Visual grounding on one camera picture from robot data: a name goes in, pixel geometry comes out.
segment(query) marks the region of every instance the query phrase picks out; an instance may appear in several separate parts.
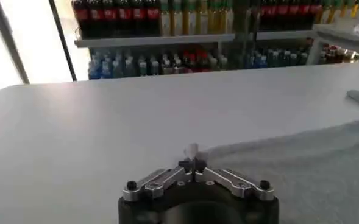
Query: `black screw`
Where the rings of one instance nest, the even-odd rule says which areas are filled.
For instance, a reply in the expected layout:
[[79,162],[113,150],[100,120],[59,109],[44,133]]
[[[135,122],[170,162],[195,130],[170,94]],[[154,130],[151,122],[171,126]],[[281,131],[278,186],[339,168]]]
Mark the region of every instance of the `black screw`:
[[136,181],[128,181],[127,183],[126,183],[126,188],[128,189],[128,190],[130,190],[130,191],[134,191],[136,188],[137,188],[137,183],[136,183]]
[[270,189],[270,182],[268,182],[267,180],[261,180],[259,187],[262,190],[268,190],[268,189]]

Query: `plastic bottle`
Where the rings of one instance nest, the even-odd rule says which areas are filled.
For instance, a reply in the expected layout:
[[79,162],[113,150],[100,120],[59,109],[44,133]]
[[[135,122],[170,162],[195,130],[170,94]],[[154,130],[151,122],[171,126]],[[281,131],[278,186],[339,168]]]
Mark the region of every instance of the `plastic bottle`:
[[200,7],[197,12],[197,34],[208,34],[208,0],[201,0]]
[[324,0],[320,24],[327,24],[328,18],[330,17],[331,14],[331,3],[332,0]]
[[147,76],[147,63],[145,61],[139,62],[138,68],[140,70],[140,76]]
[[234,13],[232,8],[232,0],[226,0],[226,5],[222,13],[222,32],[223,33],[233,33],[233,19]]
[[298,64],[297,54],[296,53],[290,54],[290,63],[289,63],[289,65],[290,66],[296,66],[297,64]]
[[196,2],[195,0],[186,0],[185,14],[183,15],[183,34],[196,34]]
[[158,0],[146,0],[147,4],[147,27],[149,35],[160,33],[160,11]]
[[299,65],[306,65],[306,64],[307,64],[307,60],[308,60],[308,54],[305,53],[305,52],[301,53]]
[[182,0],[173,1],[174,8],[171,14],[171,35],[179,36],[183,34]]
[[341,16],[342,9],[343,9],[343,0],[334,0],[327,23],[334,23],[336,20],[338,20]]
[[132,61],[127,59],[125,60],[125,77],[135,77],[136,71],[132,64]]
[[168,0],[160,0],[160,35],[171,35],[171,15],[168,9]]

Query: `shelf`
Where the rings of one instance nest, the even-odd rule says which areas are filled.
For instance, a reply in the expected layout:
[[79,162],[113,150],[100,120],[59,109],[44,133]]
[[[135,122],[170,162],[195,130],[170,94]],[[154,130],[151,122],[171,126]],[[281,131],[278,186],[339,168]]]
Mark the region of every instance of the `shelf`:
[[277,32],[258,32],[257,40],[285,40],[312,37],[312,30],[297,30],[297,31],[277,31]]
[[185,43],[213,43],[233,41],[235,34],[216,35],[192,35],[175,37],[131,37],[131,38],[104,38],[76,40],[78,48],[88,47],[123,47],[123,46],[145,46],[162,44],[185,44]]
[[359,36],[333,25],[316,25],[313,30],[316,32],[319,42],[336,45],[359,53]]

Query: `yellow bottle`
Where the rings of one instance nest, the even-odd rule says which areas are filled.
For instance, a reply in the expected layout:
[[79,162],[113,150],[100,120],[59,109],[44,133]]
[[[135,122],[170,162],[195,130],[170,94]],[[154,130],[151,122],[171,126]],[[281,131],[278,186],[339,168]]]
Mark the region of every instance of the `yellow bottle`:
[[171,18],[168,10],[168,0],[160,1],[160,35],[170,36]]
[[347,0],[347,4],[344,6],[344,10],[342,11],[343,18],[351,18],[352,11],[354,9],[354,0]]
[[224,11],[221,14],[222,33],[233,33],[233,17],[232,0],[225,0]]
[[201,0],[197,12],[197,34],[208,34],[208,0]]
[[174,8],[171,12],[171,35],[179,36],[183,34],[183,13],[182,0],[174,0]]
[[334,23],[341,16],[343,7],[343,0],[335,0],[333,3],[333,7],[331,8],[330,16],[327,19],[327,23]]
[[323,11],[321,14],[320,24],[327,24],[331,14],[331,0],[324,0]]

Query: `bottle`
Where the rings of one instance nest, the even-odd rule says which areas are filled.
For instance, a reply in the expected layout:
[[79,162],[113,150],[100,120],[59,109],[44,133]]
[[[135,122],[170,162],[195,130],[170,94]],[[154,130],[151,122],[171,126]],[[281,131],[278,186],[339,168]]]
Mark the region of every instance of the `bottle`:
[[168,9],[168,0],[160,0],[160,35],[170,36],[171,17]]
[[197,12],[197,34],[208,34],[208,0],[201,0]]
[[103,5],[107,36],[111,37],[117,31],[118,9],[115,0],[103,0]]
[[222,13],[222,32],[233,33],[233,19],[234,13],[232,8],[232,0],[226,0],[226,5]]
[[311,3],[311,6],[309,8],[309,12],[310,12],[310,20],[309,23],[312,25],[314,23],[318,23],[318,21],[316,21],[317,17],[320,17],[321,13],[322,13],[322,0],[313,0]]
[[290,65],[290,51],[285,50],[283,53],[283,64],[284,67]]
[[299,11],[299,0],[290,0],[289,1],[289,9],[288,9],[288,21],[286,25],[288,26],[288,30],[297,29],[298,20],[298,11]]
[[123,72],[121,70],[118,61],[113,61],[112,67],[113,67],[113,78],[121,78],[123,76]]
[[182,0],[173,1],[174,7],[171,13],[171,35],[179,36],[183,34]]
[[72,8],[74,10],[75,19],[80,27],[80,34],[83,37],[89,36],[89,11],[85,0],[72,0]]
[[133,34],[136,36],[142,36],[145,34],[147,28],[147,10],[144,6],[143,0],[132,0],[133,8]]
[[299,65],[306,65],[306,64],[307,64],[307,60],[308,60],[308,54],[305,53],[305,52],[301,53]]
[[124,73],[125,77],[135,77],[136,76],[136,71],[135,68],[132,64],[132,61],[127,59],[125,60],[125,73]]
[[158,0],[146,0],[148,34],[158,35],[160,33],[160,11]]
[[285,30],[288,22],[289,3],[288,0],[279,0],[277,3],[277,15],[275,17],[277,30]]
[[298,61],[297,61],[297,54],[296,54],[296,53],[290,54],[290,63],[289,63],[289,66],[296,66],[297,63],[298,63]]
[[196,2],[195,0],[186,0],[187,6],[185,9],[185,14],[183,15],[183,33],[185,35],[195,35],[196,34]]
[[268,18],[267,11],[269,10],[270,5],[268,0],[261,0],[260,2],[260,25],[259,30],[268,30],[270,23],[270,19]]
[[311,29],[311,16],[309,13],[309,9],[311,6],[311,0],[300,0],[299,1],[299,11],[297,13],[298,25],[296,26],[299,30]]
[[129,35],[133,32],[133,10],[130,6],[130,0],[119,0],[119,27],[121,33]]
[[320,24],[327,24],[328,18],[331,14],[331,2],[332,0],[323,0],[323,11],[320,19]]
[[334,23],[336,20],[338,20],[341,16],[342,8],[343,0],[334,0],[327,23]]
[[104,8],[102,0],[87,0],[90,9],[91,32],[95,37],[100,37],[104,31]]
[[342,17],[343,18],[351,18],[352,11],[354,9],[354,0],[347,0],[344,9],[342,10]]

